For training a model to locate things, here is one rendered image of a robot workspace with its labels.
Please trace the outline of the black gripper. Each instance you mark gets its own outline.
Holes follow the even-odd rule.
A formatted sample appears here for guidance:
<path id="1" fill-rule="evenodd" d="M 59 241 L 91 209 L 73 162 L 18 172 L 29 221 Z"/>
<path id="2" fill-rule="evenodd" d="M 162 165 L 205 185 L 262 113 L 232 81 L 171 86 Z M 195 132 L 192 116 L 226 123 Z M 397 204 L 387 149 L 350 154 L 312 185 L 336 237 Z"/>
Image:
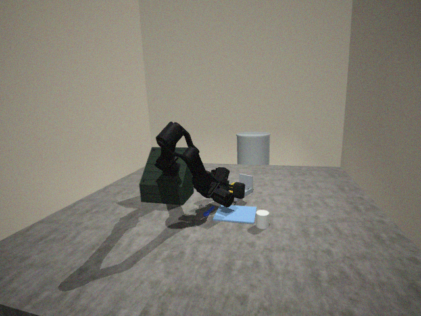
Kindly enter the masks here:
<path id="1" fill-rule="evenodd" d="M 245 195 L 245 184 L 244 183 L 235 182 L 234 185 L 220 183 L 219 186 L 220 186 L 220 188 L 222 188 L 224 190 L 233 191 L 233 194 L 234 194 L 235 198 L 239 198 L 239 199 L 244 198 L 244 195 Z"/>

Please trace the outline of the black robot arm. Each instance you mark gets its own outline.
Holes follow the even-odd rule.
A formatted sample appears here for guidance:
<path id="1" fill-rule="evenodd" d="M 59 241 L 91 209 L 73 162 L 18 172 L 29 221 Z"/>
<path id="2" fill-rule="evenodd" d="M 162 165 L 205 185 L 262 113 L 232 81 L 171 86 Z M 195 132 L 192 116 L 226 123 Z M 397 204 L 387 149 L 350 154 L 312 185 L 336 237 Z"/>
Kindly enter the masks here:
<path id="1" fill-rule="evenodd" d="M 188 148 L 183 154 L 175 152 L 176 143 L 184 136 Z M 220 183 L 229 184 L 230 171 L 225 167 L 218 167 L 211 172 L 206 171 L 199 156 L 199 150 L 193 145 L 190 134 L 177 122 L 170 121 L 156 137 L 161 147 L 161 155 L 154 166 L 163 171 L 164 176 L 177 176 L 180 164 L 176 161 L 180 157 L 186 162 L 191 171 L 193 187 L 205 198 L 230 207 L 234 202 L 234 194 L 220 188 Z M 212 182 L 214 181 L 214 182 Z"/>

